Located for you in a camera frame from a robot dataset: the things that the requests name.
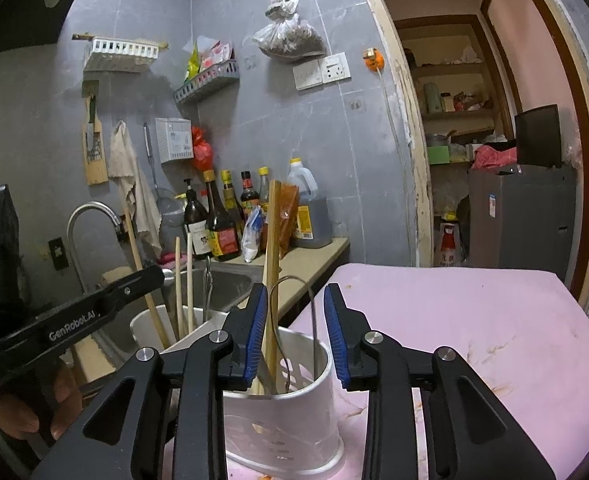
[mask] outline pink countertop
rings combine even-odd
[[[456,349],[528,433],[557,480],[565,480],[583,460],[589,451],[589,320],[555,275],[348,264],[329,282],[340,285],[347,306],[363,311],[373,330],[403,346]],[[327,341],[322,292],[315,304],[319,337]],[[309,306],[291,328],[311,333]],[[366,393],[347,393],[335,378],[346,454],[337,480],[361,478],[367,402]],[[419,478],[427,480],[418,395],[415,415]],[[261,475],[228,460],[228,476],[257,480]]]

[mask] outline green box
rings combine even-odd
[[[450,148],[448,146],[430,146],[427,149],[430,164],[450,164]]]

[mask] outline human hand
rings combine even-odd
[[[81,413],[81,392],[72,371],[63,366],[52,385],[59,407],[54,412],[50,432],[55,440],[62,436]],[[12,394],[0,395],[0,428],[11,437],[24,440],[25,433],[39,431],[39,419],[26,403]]]

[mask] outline kitchen sink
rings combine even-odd
[[[261,282],[263,267],[254,265],[238,265],[212,262],[212,295],[210,309],[228,312],[234,305],[241,303],[250,295],[252,285]],[[194,306],[205,306],[202,287],[206,266],[203,262],[195,262],[193,268]],[[182,290],[186,290],[186,277],[182,276]],[[164,304],[161,292],[152,294],[156,305]],[[130,332],[130,321],[134,316],[146,310],[143,298],[127,305],[113,321],[93,334],[94,340],[115,368],[125,363],[136,350],[137,343]]]

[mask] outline pink wall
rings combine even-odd
[[[523,110],[557,104],[564,152],[567,146],[580,149],[577,113],[565,69],[533,1],[492,0],[488,13],[514,73]],[[566,284],[574,273],[581,232],[582,202],[583,173],[579,170],[574,242]]]

